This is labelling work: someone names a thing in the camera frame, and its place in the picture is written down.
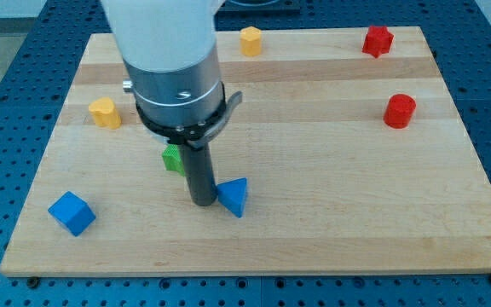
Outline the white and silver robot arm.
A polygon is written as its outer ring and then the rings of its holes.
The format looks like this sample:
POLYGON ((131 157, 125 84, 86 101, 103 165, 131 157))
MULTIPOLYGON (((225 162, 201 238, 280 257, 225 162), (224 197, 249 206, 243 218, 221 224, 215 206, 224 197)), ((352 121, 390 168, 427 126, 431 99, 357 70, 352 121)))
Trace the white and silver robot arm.
POLYGON ((224 99, 219 0, 101 0, 144 116, 165 127, 207 120, 224 99))

